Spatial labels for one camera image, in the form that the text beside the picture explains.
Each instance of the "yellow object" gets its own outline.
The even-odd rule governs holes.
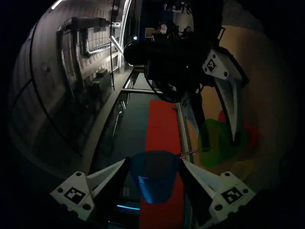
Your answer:
[[[244,181],[254,169],[254,160],[245,160],[236,162],[231,172],[241,181]]]

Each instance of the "blue plastic cup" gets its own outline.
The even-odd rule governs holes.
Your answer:
[[[179,155],[166,151],[147,151],[131,158],[130,173],[146,202],[164,203],[170,198],[179,161]]]

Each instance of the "red strip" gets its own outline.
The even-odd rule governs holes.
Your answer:
[[[145,150],[181,152],[176,111],[174,104],[151,100],[149,104]],[[140,229],[182,229],[184,210],[183,184],[177,174],[173,192],[162,204],[149,204],[141,199]]]

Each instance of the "wire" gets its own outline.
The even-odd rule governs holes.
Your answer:
[[[47,116],[49,122],[51,123],[51,125],[53,126],[53,128],[56,130],[56,132],[59,134],[59,136],[65,141],[65,143],[80,157],[82,157],[82,155],[68,142],[68,140],[65,138],[65,136],[60,132],[59,128],[55,125],[55,123],[53,122],[52,118],[50,117],[46,107],[43,104],[42,98],[39,94],[38,88],[37,88],[37,84],[36,84],[36,80],[34,78],[34,72],[33,72],[33,63],[32,63],[32,46],[33,46],[33,40],[34,40],[34,34],[37,28],[37,24],[35,24],[33,33],[32,33],[32,37],[31,37],[31,41],[30,41],[30,52],[29,52],[29,67],[30,67],[30,75],[31,75],[31,79],[33,82],[33,87],[34,87],[34,91],[37,95],[39,104],[42,108],[42,110],[44,111],[45,115]]]
[[[112,16],[113,16],[113,9],[114,9],[114,3],[116,0],[113,0],[112,4],[112,11],[111,11],[111,19],[110,19],[110,37],[112,34]],[[110,63],[111,63],[111,74],[112,74],[112,84],[113,84],[113,90],[116,90],[114,87],[114,77],[113,77],[113,66],[112,66],[112,52],[111,52],[111,46],[110,46]]]
[[[14,102],[13,102],[13,104],[12,104],[12,107],[11,107],[9,113],[8,113],[8,120],[11,119],[11,116],[12,116],[12,113],[13,113],[13,110],[14,110],[14,107],[16,106],[19,97],[22,95],[22,93],[24,92],[24,90],[28,87],[28,85],[29,85],[31,82],[32,82],[32,80],[30,79],[30,80],[21,88],[20,92],[19,92],[18,95],[15,97]]]

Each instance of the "metal pipe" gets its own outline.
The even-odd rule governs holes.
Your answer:
[[[57,54],[58,54],[58,59],[61,61],[58,61],[59,63],[59,68],[64,76],[64,83],[66,85],[66,88],[69,92],[69,95],[72,98],[75,98],[73,90],[71,88],[70,85],[70,80],[68,77],[68,73],[67,73],[67,68],[66,68],[66,63],[64,61],[64,50],[63,50],[63,29],[64,29],[64,25],[62,25],[59,30],[56,32],[56,41],[57,41]]]
[[[111,42],[109,42],[109,43],[102,44],[101,46],[98,46],[98,47],[90,50],[89,43],[88,43],[88,29],[86,29],[85,31],[84,30],[80,31],[80,32],[82,33],[83,56],[85,58],[90,58],[92,55],[101,53],[101,52],[111,48],[111,46],[113,46],[113,44]]]
[[[75,69],[75,76],[76,79],[79,82],[80,89],[84,90],[85,89],[85,84],[83,82],[83,77],[82,73],[80,71],[80,65],[79,65],[79,55],[78,55],[78,47],[77,47],[77,31],[72,30],[71,31],[71,54],[72,54],[72,61],[73,61],[73,66]]]

